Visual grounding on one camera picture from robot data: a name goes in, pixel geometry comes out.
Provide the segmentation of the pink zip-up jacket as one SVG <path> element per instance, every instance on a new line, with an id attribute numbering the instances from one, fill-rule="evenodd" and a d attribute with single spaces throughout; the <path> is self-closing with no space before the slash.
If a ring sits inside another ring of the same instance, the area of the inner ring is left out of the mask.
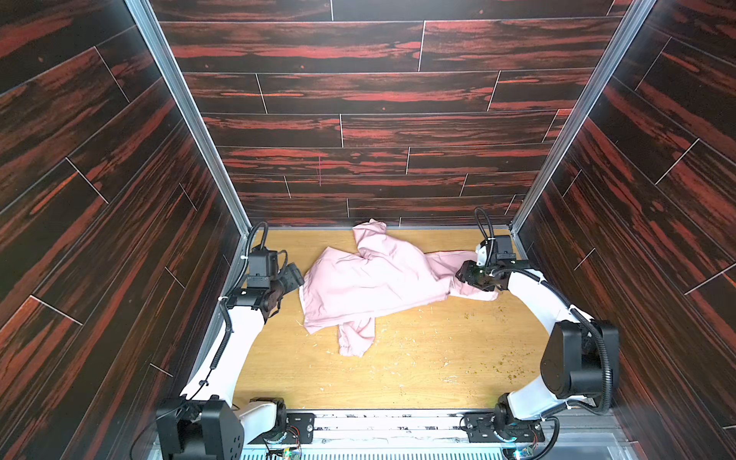
<path id="1" fill-rule="evenodd" d="M 305 275 L 299 289 L 304 327 L 315 334 L 338 329 L 339 354 L 362 357 L 374 344 L 376 319 L 450 297 L 495 301 L 494 291 L 481 291 L 456 278 L 473 251 L 425 253 L 408 241 L 390 236 L 383 222 L 370 220 L 353 228 L 356 253 L 326 248 Z"/>

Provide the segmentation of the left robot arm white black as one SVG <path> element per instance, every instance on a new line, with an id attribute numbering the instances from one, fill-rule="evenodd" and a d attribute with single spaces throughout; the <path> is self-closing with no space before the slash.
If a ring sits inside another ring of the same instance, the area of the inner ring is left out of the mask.
<path id="1" fill-rule="evenodd" d="M 255 339 L 279 312 L 283 297 L 304 280 L 286 251 L 259 245 L 243 260 L 234 286 L 218 299 L 222 325 L 215 344 L 179 395 L 156 412 L 164 459 L 239 459 L 252 442 L 299 440 L 289 431 L 283 400 L 256 398 L 236 408 L 234 394 Z"/>

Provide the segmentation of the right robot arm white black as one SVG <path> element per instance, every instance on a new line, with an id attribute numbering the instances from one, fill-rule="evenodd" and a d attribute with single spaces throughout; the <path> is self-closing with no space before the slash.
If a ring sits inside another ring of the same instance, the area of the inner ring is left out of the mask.
<path id="1" fill-rule="evenodd" d="M 496 431 L 544 421 L 569 408 L 609 412 L 619 374 L 619 333 L 613 324 L 583 312 L 542 272 L 517 259 L 509 236 L 484 238 L 476 260 L 462 264 L 456 278 L 480 291 L 513 294 L 548 335 L 540 377 L 499 397 Z"/>

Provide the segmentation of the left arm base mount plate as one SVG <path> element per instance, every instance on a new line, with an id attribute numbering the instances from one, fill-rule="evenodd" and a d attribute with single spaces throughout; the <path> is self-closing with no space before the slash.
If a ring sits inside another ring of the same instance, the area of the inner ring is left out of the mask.
<path id="1" fill-rule="evenodd" d="M 310 412 L 286 412 L 277 416 L 275 432 L 266 439 L 273 444 L 310 445 L 314 440 L 316 415 Z"/>

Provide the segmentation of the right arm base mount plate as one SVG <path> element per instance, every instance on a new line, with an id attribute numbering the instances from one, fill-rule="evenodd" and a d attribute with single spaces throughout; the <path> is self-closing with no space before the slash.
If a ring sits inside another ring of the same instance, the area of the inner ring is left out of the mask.
<path id="1" fill-rule="evenodd" d="M 472 444 L 537 444 L 545 440 L 540 421 L 496 421 L 494 412 L 467 412 L 459 423 Z"/>

